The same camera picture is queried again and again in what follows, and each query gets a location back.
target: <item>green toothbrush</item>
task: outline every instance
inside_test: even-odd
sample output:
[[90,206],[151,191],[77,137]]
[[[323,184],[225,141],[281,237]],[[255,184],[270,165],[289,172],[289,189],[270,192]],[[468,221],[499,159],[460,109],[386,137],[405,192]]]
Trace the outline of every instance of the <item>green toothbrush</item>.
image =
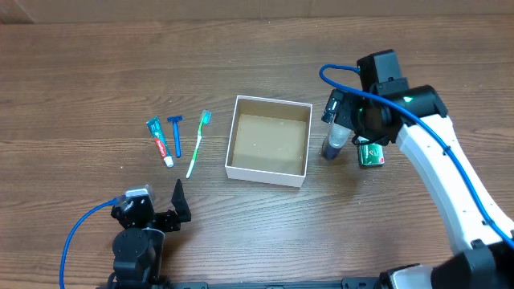
[[212,113],[206,109],[203,110],[202,115],[200,116],[200,126],[198,126],[198,133],[196,138],[196,146],[194,147],[193,158],[191,158],[190,167],[187,169],[186,178],[191,177],[191,173],[193,172],[194,163],[196,162],[196,155],[198,153],[198,148],[200,147],[200,140],[202,140],[202,126],[204,124],[210,123],[210,116]]

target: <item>black mount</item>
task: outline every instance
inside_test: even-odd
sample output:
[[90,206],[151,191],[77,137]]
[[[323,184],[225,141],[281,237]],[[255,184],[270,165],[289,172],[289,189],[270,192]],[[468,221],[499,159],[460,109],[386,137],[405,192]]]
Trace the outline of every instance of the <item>black mount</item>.
[[434,289],[512,289],[514,254],[505,242],[484,245],[481,240],[432,271]]
[[107,289],[166,289],[171,282],[160,276],[165,233],[178,231],[182,222],[191,221],[182,183],[177,180],[171,203],[175,211],[155,213],[149,185],[128,190],[111,215],[125,228],[112,242],[114,273]]
[[[357,66],[362,91],[391,100],[417,117],[434,114],[447,116],[447,108],[430,85],[409,88],[393,50],[373,53],[359,59]],[[380,145],[394,143],[400,128],[404,124],[412,125],[409,120],[387,106],[337,89],[332,90],[321,120],[328,124],[334,121],[353,130],[357,136],[365,137],[369,143],[376,142]]]
[[343,278],[340,281],[304,281],[270,283],[207,284],[205,282],[173,283],[173,289],[383,289],[377,277]]

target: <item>green container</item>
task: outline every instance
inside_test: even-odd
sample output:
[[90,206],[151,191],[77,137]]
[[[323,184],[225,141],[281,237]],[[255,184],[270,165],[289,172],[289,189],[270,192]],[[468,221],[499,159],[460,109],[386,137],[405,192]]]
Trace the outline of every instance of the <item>green container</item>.
[[[358,140],[359,142],[368,141],[362,136],[359,136]],[[382,146],[379,144],[358,145],[357,154],[361,167],[367,168],[384,165],[384,153],[382,152]]]

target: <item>white box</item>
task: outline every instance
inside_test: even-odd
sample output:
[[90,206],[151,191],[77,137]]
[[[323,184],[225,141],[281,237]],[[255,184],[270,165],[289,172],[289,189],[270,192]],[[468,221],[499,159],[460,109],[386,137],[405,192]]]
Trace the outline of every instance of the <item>white box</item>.
[[301,187],[312,104],[238,96],[225,170],[229,178]]

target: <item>wooden table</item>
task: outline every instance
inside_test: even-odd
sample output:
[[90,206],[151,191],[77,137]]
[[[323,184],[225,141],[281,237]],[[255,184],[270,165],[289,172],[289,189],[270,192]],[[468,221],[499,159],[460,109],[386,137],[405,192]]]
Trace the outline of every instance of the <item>wooden table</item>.
[[[396,145],[380,169],[359,169],[349,144],[320,158],[331,88],[318,69],[395,49],[411,86],[437,89],[475,170],[514,216],[513,27],[498,15],[0,26],[0,287],[55,288],[85,212],[144,183],[165,210],[178,178],[193,221],[167,236],[163,273],[175,282],[336,280],[441,263],[451,256],[443,223]],[[350,73],[329,75],[360,87]],[[301,189],[226,178],[238,94],[314,105]],[[186,180],[202,109],[212,122]],[[155,115],[185,118],[172,169],[145,125]],[[173,150],[170,124],[165,133]],[[68,288],[105,283],[120,231],[107,209],[79,228]]]

